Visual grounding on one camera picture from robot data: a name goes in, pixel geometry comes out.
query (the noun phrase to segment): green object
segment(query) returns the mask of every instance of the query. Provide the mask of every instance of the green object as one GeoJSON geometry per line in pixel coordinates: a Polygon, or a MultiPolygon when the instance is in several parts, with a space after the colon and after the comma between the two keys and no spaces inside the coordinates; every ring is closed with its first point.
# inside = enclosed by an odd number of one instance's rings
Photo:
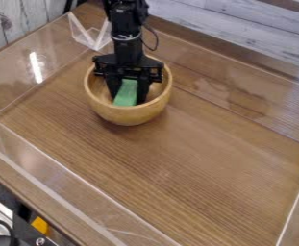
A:
{"type": "Polygon", "coordinates": [[[116,106],[135,106],[138,101],[138,81],[122,80],[122,86],[115,97],[114,105],[116,106]]]}

